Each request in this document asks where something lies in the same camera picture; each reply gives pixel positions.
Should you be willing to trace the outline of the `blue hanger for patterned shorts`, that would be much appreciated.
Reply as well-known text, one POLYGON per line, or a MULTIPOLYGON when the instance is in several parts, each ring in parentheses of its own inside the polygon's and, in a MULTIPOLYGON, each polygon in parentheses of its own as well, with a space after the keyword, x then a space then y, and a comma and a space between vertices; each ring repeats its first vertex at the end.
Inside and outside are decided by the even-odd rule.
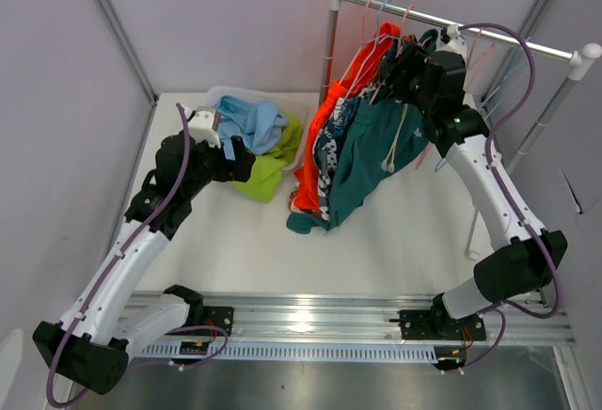
POLYGON ((376 15, 376 31, 373 37, 362 41, 344 74, 344 77, 349 80, 346 98, 356 96, 373 80, 382 59, 401 34, 401 28, 397 24, 381 22, 382 11, 383 9, 380 8, 376 15))

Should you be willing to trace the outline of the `lime green shorts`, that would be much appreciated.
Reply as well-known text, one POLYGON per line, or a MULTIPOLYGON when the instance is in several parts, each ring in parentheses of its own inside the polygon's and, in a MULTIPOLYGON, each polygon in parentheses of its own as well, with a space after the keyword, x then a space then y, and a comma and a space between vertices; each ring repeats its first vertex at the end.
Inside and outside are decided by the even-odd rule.
POLYGON ((280 139, 269 151, 256 157, 250 179, 231 183, 238 192, 259 202, 272 199, 282 181, 284 168, 293 163, 301 143, 303 124, 294 114, 285 116, 288 123, 281 130, 280 139))

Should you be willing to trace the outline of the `light blue shorts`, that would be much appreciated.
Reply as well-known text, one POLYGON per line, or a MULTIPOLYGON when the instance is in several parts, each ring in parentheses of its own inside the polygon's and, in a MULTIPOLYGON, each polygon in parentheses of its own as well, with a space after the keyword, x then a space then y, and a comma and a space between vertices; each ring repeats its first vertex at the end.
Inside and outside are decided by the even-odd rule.
POLYGON ((287 116, 269 101, 248 102, 225 95, 214 107, 220 114, 219 138, 240 136, 245 147, 255 155, 263 155, 274 147, 289 124, 287 116))

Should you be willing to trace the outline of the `teal green shorts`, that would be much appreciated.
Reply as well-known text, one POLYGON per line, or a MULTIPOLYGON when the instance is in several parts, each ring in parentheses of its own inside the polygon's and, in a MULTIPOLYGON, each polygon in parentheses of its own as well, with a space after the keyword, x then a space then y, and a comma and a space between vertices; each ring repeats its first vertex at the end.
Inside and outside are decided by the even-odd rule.
POLYGON ((419 110, 379 86, 382 62, 397 54, 398 25, 384 23, 326 93, 295 171, 287 229, 339 227, 380 182, 410 165, 428 144, 419 110))

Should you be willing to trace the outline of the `patterned navy white shorts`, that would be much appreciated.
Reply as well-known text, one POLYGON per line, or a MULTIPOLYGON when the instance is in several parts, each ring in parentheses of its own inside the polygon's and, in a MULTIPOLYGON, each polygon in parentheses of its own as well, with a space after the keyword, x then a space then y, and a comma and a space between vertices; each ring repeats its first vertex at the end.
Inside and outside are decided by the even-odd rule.
POLYGON ((410 165, 426 146, 417 108, 375 82, 338 99, 312 148, 317 167, 317 224, 339 226, 384 179, 410 165))

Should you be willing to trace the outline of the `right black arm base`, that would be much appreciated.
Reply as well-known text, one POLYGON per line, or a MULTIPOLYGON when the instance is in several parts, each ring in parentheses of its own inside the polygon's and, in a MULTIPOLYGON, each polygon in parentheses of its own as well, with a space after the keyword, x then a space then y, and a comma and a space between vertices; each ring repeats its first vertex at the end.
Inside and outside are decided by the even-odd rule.
POLYGON ((401 309, 397 317, 389 319, 400 327, 405 340, 468 340, 485 341, 483 320, 476 314, 461 319, 452 318, 444 307, 443 294, 438 294, 429 309, 401 309))

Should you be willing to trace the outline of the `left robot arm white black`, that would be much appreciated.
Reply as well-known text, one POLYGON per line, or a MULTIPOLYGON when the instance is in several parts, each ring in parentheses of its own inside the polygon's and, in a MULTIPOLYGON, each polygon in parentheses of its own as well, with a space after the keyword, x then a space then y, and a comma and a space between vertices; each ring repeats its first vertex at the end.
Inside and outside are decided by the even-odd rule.
POLYGON ((54 377, 61 375, 85 390, 112 390, 132 358, 169 334, 227 338, 230 331, 208 323, 203 297, 182 285, 164 290, 159 300, 128 319, 120 317, 147 269, 192 212, 192 201, 213 181, 245 181, 255 157, 234 136, 212 147, 191 135, 165 138, 155 168, 143 181, 125 214, 119 235, 100 269, 56 323, 41 322, 33 341, 49 368, 49 403, 54 377))

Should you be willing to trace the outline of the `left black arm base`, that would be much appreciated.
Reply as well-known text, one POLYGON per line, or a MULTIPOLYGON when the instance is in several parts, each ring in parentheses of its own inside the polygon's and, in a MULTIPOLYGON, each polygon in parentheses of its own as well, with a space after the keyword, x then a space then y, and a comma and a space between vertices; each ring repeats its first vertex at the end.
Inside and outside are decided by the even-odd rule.
POLYGON ((201 293, 182 285, 172 285, 164 290, 164 294, 177 296, 188 306, 186 319, 180 328, 212 324, 231 334, 235 312, 233 307, 208 306, 201 293))

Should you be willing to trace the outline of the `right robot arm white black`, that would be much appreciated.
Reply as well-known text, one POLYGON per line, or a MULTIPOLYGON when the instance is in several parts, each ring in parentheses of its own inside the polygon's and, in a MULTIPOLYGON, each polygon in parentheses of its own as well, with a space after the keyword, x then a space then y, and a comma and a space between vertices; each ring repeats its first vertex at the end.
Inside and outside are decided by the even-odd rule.
POLYGON ((465 59, 453 51, 427 52, 413 42, 381 69, 384 87, 421 115, 426 136, 460 177, 487 229, 492 253, 472 277, 442 293, 429 316, 441 338, 460 331, 464 318, 519 294, 552 284, 562 290, 558 267, 568 242, 529 209, 495 150, 481 115, 464 102, 465 59))

